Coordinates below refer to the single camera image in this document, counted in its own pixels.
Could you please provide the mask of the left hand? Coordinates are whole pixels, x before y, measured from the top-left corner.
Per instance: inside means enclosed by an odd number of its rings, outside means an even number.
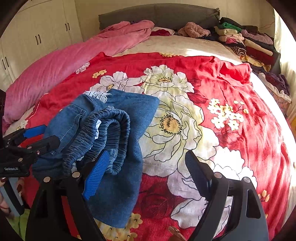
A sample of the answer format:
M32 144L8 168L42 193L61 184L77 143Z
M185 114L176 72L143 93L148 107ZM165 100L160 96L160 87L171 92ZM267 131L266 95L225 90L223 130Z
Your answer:
M22 200L23 178L1 178L1 210L10 216L24 213Z

